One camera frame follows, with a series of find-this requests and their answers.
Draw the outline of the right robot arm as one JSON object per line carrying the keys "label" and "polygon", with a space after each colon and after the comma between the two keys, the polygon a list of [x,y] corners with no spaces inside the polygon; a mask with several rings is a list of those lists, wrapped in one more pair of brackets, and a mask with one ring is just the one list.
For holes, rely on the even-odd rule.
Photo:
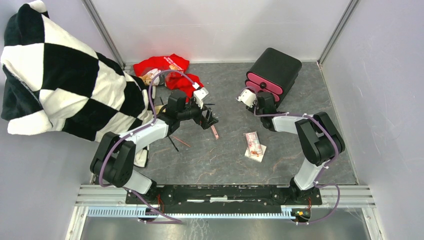
{"label": "right robot arm", "polygon": [[304,161],[290,180],[288,196],[293,203],[302,204],[317,188],[323,170],[346,149],[331,118],[323,111],[315,114],[280,112],[270,92],[254,93],[245,88],[236,99],[260,119],[265,129],[298,136]]}

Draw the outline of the black pink drawer organizer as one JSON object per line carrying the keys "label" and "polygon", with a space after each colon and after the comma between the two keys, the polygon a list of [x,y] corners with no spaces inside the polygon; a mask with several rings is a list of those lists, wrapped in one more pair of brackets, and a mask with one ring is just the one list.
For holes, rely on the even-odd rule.
{"label": "black pink drawer organizer", "polygon": [[269,92],[280,106],[302,68],[302,62],[290,55],[268,47],[246,73],[245,85],[257,92]]}

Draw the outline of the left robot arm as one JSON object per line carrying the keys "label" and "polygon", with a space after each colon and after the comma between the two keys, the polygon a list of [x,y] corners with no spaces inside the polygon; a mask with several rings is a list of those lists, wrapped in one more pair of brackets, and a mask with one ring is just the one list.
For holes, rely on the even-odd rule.
{"label": "left robot arm", "polygon": [[211,108],[203,102],[208,94],[202,87],[187,99],[183,91],[175,90],[168,97],[164,111],[153,120],[122,134],[106,133],[90,165],[90,171],[98,177],[100,186],[129,189],[138,192],[137,196],[145,204],[153,203],[157,198],[157,190],[152,187],[155,181],[134,170],[137,152],[169,137],[182,121],[193,120],[204,130],[218,123]]}

